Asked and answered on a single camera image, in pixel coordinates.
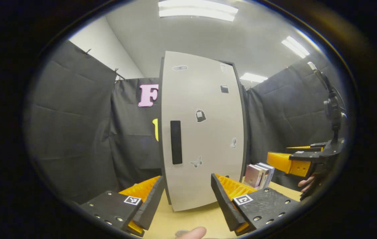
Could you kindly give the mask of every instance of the ceiling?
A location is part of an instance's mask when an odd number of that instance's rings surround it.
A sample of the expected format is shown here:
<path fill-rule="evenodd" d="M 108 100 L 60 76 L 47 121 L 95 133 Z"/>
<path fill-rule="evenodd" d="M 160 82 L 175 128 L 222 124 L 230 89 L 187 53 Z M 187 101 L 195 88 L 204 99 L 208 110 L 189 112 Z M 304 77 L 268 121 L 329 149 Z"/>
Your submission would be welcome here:
<path fill-rule="evenodd" d="M 281 43 L 288 36 L 312 51 L 293 26 L 264 6 L 241 0 L 218 2 L 238 8 L 233 22 L 160 18 L 158 0 L 132 1 L 107 14 L 106 19 L 144 77 L 159 76 L 166 50 L 233 62 L 239 77 L 246 72 L 270 77 L 301 59 Z"/>

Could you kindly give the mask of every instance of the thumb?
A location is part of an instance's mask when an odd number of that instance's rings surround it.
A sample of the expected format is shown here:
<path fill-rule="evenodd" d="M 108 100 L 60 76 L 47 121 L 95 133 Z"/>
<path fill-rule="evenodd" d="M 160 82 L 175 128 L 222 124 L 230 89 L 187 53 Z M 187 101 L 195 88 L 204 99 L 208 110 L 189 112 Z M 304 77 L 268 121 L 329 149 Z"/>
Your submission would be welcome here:
<path fill-rule="evenodd" d="M 206 235 L 206 228 L 196 227 L 193 230 L 178 237 L 178 239 L 202 239 Z"/>

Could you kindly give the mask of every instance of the pink letter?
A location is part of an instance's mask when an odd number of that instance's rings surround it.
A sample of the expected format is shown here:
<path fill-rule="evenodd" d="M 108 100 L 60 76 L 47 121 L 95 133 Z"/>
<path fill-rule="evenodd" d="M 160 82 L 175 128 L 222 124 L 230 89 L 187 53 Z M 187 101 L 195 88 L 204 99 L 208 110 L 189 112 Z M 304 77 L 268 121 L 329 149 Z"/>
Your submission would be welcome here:
<path fill-rule="evenodd" d="M 141 85 L 141 101 L 138 103 L 138 107 L 151 107 L 153 102 L 150 101 L 150 98 L 153 100 L 157 99 L 157 91 L 159 85 Z"/>

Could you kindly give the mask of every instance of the white door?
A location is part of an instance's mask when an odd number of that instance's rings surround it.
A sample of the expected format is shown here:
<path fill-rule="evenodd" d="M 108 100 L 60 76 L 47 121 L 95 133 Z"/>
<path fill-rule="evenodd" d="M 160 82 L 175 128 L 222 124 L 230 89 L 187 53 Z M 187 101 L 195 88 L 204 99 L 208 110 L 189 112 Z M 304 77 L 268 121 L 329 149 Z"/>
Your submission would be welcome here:
<path fill-rule="evenodd" d="M 211 174 L 239 181 L 243 167 L 235 71 L 216 60 L 172 51 L 166 51 L 162 67 L 161 141 L 173 210 L 213 203 Z"/>

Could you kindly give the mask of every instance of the finger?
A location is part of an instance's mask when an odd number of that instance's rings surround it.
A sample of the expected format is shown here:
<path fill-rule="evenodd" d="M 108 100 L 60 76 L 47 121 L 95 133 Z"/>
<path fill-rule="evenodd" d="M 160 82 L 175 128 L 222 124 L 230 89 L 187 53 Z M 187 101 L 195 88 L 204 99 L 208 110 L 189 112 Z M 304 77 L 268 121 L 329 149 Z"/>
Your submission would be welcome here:
<path fill-rule="evenodd" d="M 301 193 L 306 192 L 306 191 L 311 187 L 311 185 L 312 185 L 312 183 L 309 184 L 308 186 L 306 186 L 305 188 L 303 188 L 303 189 L 301 190 Z"/>
<path fill-rule="evenodd" d="M 300 181 L 299 183 L 298 183 L 298 187 L 302 187 L 302 186 L 304 186 L 305 184 L 307 184 L 307 183 L 311 183 L 313 180 L 314 180 L 314 178 L 316 178 L 315 176 L 311 176 L 310 178 L 308 178 L 307 180 L 302 180 L 302 181 Z"/>
<path fill-rule="evenodd" d="M 206 235 L 206 228 L 196 227 L 190 232 L 178 237 L 178 239 L 202 239 Z"/>

